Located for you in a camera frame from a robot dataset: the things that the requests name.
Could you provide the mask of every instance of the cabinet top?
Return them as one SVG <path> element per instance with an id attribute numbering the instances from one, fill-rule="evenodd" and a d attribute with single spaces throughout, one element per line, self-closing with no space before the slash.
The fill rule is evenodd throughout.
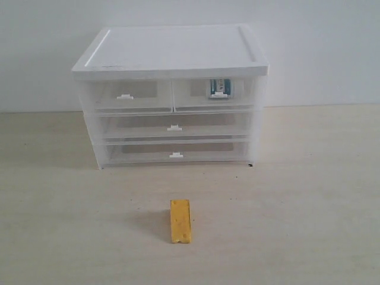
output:
<path id="1" fill-rule="evenodd" d="M 72 72 L 76 80 L 267 75 L 247 24 L 104 28 Z"/>

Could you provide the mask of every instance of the drawer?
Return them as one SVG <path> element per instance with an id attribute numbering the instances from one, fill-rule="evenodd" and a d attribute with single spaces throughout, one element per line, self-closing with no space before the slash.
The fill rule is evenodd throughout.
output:
<path id="1" fill-rule="evenodd" d="M 170 113 L 173 111 L 172 82 L 103 81 L 80 82 L 85 113 Z"/>
<path id="2" fill-rule="evenodd" d="M 115 138 L 248 135 L 252 113 L 84 116 L 93 141 Z"/>
<path id="3" fill-rule="evenodd" d="M 225 92 L 217 92 L 218 83 Z M 174 80 L 175 112 L 262 110 L 266 77 Z"/>
<path id="4" fill-rule="evenodd" d="M 94 145 L 99 168 L 126 163 L 247 161 L 247 142 Z"/>

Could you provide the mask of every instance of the plastic drawer unit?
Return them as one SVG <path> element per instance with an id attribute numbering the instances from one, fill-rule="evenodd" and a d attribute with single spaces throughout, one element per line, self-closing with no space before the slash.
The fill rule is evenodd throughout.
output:
<path id="1" fill-rule="evenodd" d="M 104 28 L 72 69 L 99 168 L 254 163 L 268 67 L 246 24 Z"/>

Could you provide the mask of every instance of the small drawer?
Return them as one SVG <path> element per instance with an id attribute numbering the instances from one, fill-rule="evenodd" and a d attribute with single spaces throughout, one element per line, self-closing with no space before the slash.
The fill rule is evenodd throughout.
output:
<path id="1" fill-rule="evenodd" d="M 170 113 L 173 111 L 172 82 L 86 81 L 80 99 L 85 113 Z"/>
<path id="2" fill-rule="evenodd" d="M 252 113 L 86 116 L 93 141 L 114 138 L 248 135 Z"/>
<path id="3" fill-rule="evenodd" d="M 248 161 L 247 142 L 94 145 L 99 168 L 126 163 Z"/>
<path id="4" fill-rule="evenodd" d="M 174 108 L 176 112 L 261 110 L 266 81 L 266 77 L 174 80 Z"/>

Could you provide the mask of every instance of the beige floor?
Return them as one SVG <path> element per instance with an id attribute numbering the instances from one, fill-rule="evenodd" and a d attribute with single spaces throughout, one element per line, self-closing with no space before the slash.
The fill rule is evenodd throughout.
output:
<path id="1" fill-rule="evenodd" d="M 0 284 L 378 285 L 380 105 L 269 108 L 261 142 L 254 168 L 101 171 L 80 113 L 0 115 Z"/>

